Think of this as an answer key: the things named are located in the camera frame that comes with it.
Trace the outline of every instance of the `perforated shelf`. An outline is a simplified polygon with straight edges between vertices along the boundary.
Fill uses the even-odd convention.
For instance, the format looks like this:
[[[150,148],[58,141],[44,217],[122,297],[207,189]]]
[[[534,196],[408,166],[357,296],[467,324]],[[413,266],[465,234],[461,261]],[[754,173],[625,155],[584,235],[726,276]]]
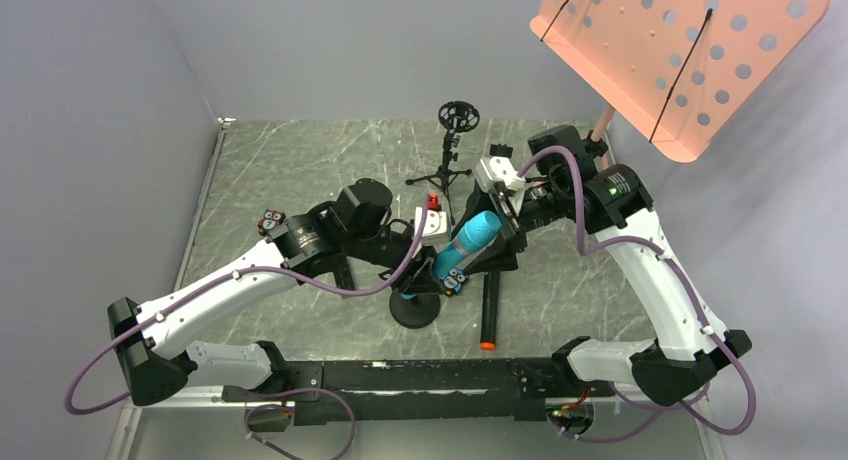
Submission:
[[[541,37],[565,0],[544,0]],[[545,43],[649,137],[704,21],[653,143],[691,162],[827,12],[830,0],[571,0]]]

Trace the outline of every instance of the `marble table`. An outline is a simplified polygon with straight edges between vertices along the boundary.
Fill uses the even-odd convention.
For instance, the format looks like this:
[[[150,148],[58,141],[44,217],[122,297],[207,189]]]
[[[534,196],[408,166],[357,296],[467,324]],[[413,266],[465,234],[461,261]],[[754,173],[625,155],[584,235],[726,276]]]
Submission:
[[[526,139],[567,123],[486,120],[462,136],[455,168],[471,168],[491,143],[515,148],[518,168],[530,158]],[[588,123],[572,122],[584,134]],[[224,140],[201,214],[183,285],[247,250],[266,208],[295,215],[338,195],[363,177],[393,192],[396,216],[410,219],[426,184],[404,180],[435,171],[444,130],[436,120],[236,121]],[[473,177],[451,188],[460,218]],[[389,291],[343,299],[311,286],[268,298],[208,331],[203,340],[277,343],[289,360],[456,359],[548,356],[579,335],[602,340],[654,336],[638,299],[612,258],[584,258],[574,224],[563,220],[528,235],[520,269],[501,279],[498,349],[479,347],[482,275],[461,295],[443,298],[439,318],[420,330],[392,320]],[[381,268],[351,261],[359,288],[379,282]],[[331,275],[319,278],[332,282]]]

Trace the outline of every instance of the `black tripod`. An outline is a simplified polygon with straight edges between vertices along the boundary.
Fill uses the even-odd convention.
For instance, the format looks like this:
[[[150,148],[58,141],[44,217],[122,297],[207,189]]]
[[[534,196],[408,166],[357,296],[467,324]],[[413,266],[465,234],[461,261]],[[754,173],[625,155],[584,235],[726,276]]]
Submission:
[[[470,132],[477,127],[480,123],[480,113],[468,102],[448,102],[439,109],[439,123],[447,129],[444,141],[442,142],[442,164],[439,165],[436,173],[418,178],[409,178],[406,180],[406,184],[413,185],[426,180],[441,190],[445,194],[445,200],[448,203],[448,213],[450,214],[451,223],[456,223],[456,220],[453,218],[453,209],[450,202],[450,185],[459,175],[471,175],[471,169],[461,171],[450,169],[450,162],[456,161],[459,156],[452,149],[459,145],[458,134]]]

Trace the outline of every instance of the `black round base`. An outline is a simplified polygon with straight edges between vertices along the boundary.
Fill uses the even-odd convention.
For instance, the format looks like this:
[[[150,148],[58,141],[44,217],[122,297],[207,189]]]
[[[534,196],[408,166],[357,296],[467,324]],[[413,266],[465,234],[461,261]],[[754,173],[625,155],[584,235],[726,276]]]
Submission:
[[[413,299],[405,299],[400,293],[392,292],[389,298],[389,312],[402,327],[424,328],[439,316],[442,302],[435,293],[422,293]]]

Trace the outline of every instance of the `round hole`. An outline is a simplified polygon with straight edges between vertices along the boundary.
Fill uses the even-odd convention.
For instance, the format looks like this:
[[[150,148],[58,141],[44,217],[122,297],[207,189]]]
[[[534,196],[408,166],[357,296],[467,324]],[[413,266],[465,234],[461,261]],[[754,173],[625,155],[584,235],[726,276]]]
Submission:
[[[775,47],[777,47],[777,37],[774,35],[769,33],[768,35],[763,35],[760,38],[760,48],[764,52],[770,52],[774,50]]]
[[[700,29],[698,27],[689,27],[686,29],[686,40],[690,42],[694,42],[696,38],[698,38],[698,32]]]
[[[665,22],[666,25],[671,25],[675,20],[677,20],[677,14],[674,13],[674,10],[666,10],[665,13],[663,13],[663,22]]]
[[[751,76],[751,66],[747,64],[742,64],[736,67],[736,78],[741,80],[745,80]]]
[[[707,0],[706,2],[704,2],[704,9],[709,10],[712,8],[713,13],[715,13],[720,5],[721,2],[719,2],[718,0]]]
[[[745,15],[735,15],[732,19],[730,19],[730,28],[733,29],[734,32],[741,32],[745,30],[745,27],[748,26],[748,17]]]
[[[724,105],[725,103],[730,101],[730,94],[725,90],[719,90],[716,92],[716,102]]]
[[[807,13],[807,2],[804,0],[792,0],[786,7],[789,18],[801,18]]]
[[[710,48],[710,58],[713,60],[721,60],[724,58],[724,47],[721,45],[713,45],[712,48]]]

